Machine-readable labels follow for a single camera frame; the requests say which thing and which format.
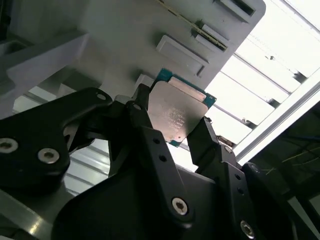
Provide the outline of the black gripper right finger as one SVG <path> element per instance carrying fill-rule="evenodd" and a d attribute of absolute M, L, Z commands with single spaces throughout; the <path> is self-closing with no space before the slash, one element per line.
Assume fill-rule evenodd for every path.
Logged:
<path fill-rule="evenodd" d="M 217 187 L 214 229 L 220 240 L 301 240 L 299 224 L 275 200 L 255 206 L 233 151 L 220 144 L 203 117 L 187 137 L 196 173 Z"/>

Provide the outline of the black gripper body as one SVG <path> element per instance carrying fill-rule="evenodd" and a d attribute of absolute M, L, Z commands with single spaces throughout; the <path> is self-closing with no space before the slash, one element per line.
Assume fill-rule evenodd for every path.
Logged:
<path fill-rule="evenodd" d="M 110 177 L 70 200 L 54 221 L 54 240 L 232 240 L 213 180 L 181 171 L 195 210 L 191 228 L 169 225 L 155 190 L 137 171 Z"/>

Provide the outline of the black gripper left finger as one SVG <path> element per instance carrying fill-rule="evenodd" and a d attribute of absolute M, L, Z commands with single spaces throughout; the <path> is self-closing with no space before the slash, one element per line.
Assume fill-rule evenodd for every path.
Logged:
<path fill-rule="evenodd" d="M 147 113 L 150 89 L 141 84 L 127 103 L 86 88 L 0 122 L 0 185 L 30 195 L 61 184 L 73 152 L 92 140 L 109 143 L 109 178 L 136 171 L 151 184 L 171 227 L 190 229 L 191 205 L 162 133 Z"/>

